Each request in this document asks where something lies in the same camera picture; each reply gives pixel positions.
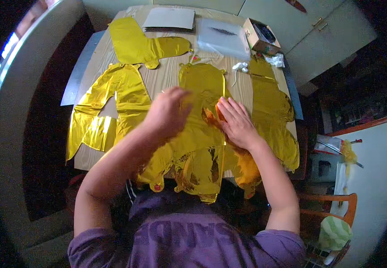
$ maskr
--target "cabinet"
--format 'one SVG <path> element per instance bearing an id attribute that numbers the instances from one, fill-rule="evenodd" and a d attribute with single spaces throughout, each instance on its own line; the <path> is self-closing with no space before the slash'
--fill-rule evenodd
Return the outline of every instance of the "cabinet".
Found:
<path id="1" fill-rule="evenodd" d="M 356 4 L 345 1 L 286 54 L 295 83 L 305 84 L 376 37 Z"/>
<path id="2" fill-rule="evenodd" d="M 297 86 L 304 85 L 377 37 L 353 0 L 298 2 L 307 10 L 306 14 L 285 0 L 246 0 L 239 13 L 271 27 Z"/>
<path id="3" fill-rule="evenodd" d="M 285 0 L 246 0 L 239 16 L 268 24 L 280 42 L 282 51 L 287 53 L 314 29 L 313 24 L 320 18 L 326 18 L 343 0 L 298 2 L 307 10 L 306 14 Z"/>

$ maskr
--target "purple shirt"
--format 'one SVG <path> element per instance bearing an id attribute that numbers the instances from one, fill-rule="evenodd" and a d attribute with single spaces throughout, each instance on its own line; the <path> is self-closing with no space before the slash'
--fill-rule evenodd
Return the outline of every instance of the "purple shirt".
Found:
<path id="1" fill-rule="evenodd" d="M 111 229 L 93 228 L 68 248 L 72 267 L 300 267 L 305 246 L 289 231 L 238 233 L 210 206 L 169 207 L 180 197 L 168 191 L 137 196 L 130 210 L 132 250 Z"/>

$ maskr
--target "white string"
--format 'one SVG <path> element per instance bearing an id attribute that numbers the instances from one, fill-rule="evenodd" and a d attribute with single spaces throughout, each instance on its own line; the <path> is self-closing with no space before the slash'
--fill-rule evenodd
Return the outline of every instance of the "white string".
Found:
<path id="1" fill-rule="evenodd" d="M 231 86 L 232 88 L 234 87 L 234 84 L 237 82 L 237 71 L 238 71 L 238 69 L 235 70 L 235 81 L 234 81 L 234 83 Z"/>

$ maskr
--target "wooden chair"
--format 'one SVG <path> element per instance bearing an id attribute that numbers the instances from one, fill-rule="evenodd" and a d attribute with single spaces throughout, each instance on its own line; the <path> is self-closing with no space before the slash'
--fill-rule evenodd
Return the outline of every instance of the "wooden chair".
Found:
<path id="1" fill-rule="evenodd" d="M 334 215 L 324 211 L 313 211 L 309 209 L 301 209 L 301 228 L 300 236 L 306 241 L 307 246 L 307 262 L 314 263 L 317 266 L 314 267 L 334 267 L 347 253 L 350 248 L 350 241 L 347 242 L 346 246 L 341 251 L 323 251 L 316 247 L 314 243 L 309 243 L 308 241 L 317 241 L 320 233 L 320 223 L 327 216 L 334 216 L 339 219 L 344 220 L 345 222 L 352 227 L 354 216 L 356 214 L 357 206 L 357 194 L 352 193 L 351 195 L 307 195 L 300 194 L 298 195 L 300 200 L 308 201 L 348 201 L 348 209 L 343 217 L 339 215 Z M 323 261 L 326 257 L 331 256 L 333 258 L 332 262 L 329 265 L 324 265 Z"/>
<path id="2" fill-rule="evenodd" d="M 314 215 L 321 217 L 322 219 L 328 217 L 328 216 L 334 216 L 341 220 L 344 220 L 350 227 L 353 225 L 354 216 L 356 214 L 356 207 L 357 207 L 357 194 L 352 193 L 348 196 L 339 196 L 339 195 L 307 195 L 307 194 L 301 194 L 298 195 L 299 199 L 303 200 L 309 200 L 309 201 L 348 201 L 348 209 L 345 213 L 344 217 L 330 214 L 328 212 L 323 211 L 312 211 L 309 209 L 301 209 L 302 214 L 307 215 Z"/>

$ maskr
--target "metal rod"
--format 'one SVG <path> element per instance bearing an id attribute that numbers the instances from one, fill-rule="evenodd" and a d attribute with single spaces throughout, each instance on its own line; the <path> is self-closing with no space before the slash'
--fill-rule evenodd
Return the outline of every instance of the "metal rod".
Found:
<path id="1" fill-rule="evenodd" d="M 322 141 L 317 141 L 317 142 L 323 144 L 324 146 L 326 146 L 326 147 L 328 147 L 328 148 L 330 148 L 330 149 L 332 149 L 332 150 L 334 150 L 334 151 L 337 152 L 337 153 L 342 154 L 340 150 L 334 148 L 333 146 L 330 146 L 329 144 L 326 144 L 326 143 L 324 143 L 324 142 L 322 142 Z M 358 165 L 358 166 L 361 167 L 361 168 L 364 168 L 364 166 L 363 166 L 362 164 L 360 164 L 359 162 L 356 162 L 356 165 Z"/>

